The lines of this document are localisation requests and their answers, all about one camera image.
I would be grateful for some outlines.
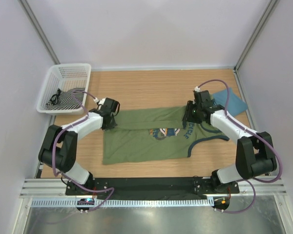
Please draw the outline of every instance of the gray floor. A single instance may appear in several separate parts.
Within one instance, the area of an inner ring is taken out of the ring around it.
[[[230,209],[245,208],[252,197],[232,197]],[[75,214],[56,225],[76,209],[32,208],[25,234],[285,234],[272,196],[259,196],[255,205],[241,214],[221,214],[211,207],[165,207],[99,209]]]

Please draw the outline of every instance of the white slotted strip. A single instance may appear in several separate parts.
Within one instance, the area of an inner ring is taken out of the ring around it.
[[[77,205],[80,198],[35,198],[31,207],[91,207],[89,205]],[[94,205],[97,206],[102,200],[95,199]],[[102,208],[120,207],[187,207],[187,206],[213,206],[213,197],[199,200],[161,200],[161,201],[136,201],[136,200],[108,200]]]

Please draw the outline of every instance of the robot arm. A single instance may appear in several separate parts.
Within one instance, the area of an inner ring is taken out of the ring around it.
[[[56,136],[62,129],[72,125],[59,138],[57,143],[62,143],[61,147],[56,147],[55,167],[66,176],[83,185],[88,189],[93,189],[93,176],[86,169],[76,162],[77,142],[89,133],[98,129],[108,130],[114,128],[115,113],[119,112],[119,102],[110,98],[104,98],[98,102],[98,108],[92,109],[87,115],[87,119],[74,126],[74,123],[80,122],[85,117],[63,126],[51,125],[42,143],[39,152],[39,161],[52,167],[52,147]]]
[[[237,121],[224,107],[214,105],[208,91],[195,89],[194,101],[188,101],[183,121],[201,123],[206,121],[218,128],[237,145],[235,164],[212,172],[214,186],[222,186],[240,179],[250,179],[276,170],[277,163],[273,152],[261,141],[246,132],[261,136],[272,146],[272,138],[266,133],[258,133]]]

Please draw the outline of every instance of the white laundry basket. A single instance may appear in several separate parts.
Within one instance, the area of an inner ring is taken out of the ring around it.
[[[87,63],[60,64],[50,67],[41,89],[37,111],[50,115],[82,114],[84,110],[81,107],[70,110],[48,110],[46,103],[52,95],[56,94],[58,88],[65,92],[73,88],[84,88],[85,91],[88,91],[90,72],[91,66]],[[83,105],[85,102],[86,94],[84,94]]]

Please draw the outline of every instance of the black and white striped fabric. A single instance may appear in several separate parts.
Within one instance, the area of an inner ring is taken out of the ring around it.
[[[70,89],[67,92],[64,92],[60,89],[57,90],[57,93],[52,96],[52,98],[46,103],[46,108],[48,110],[73,110],[80,108],[80,105],[73,98],[72,94],[74,93],[74,97],[83,102],[84,93],[80,91],[84,91],[84,88],[74,88]]]

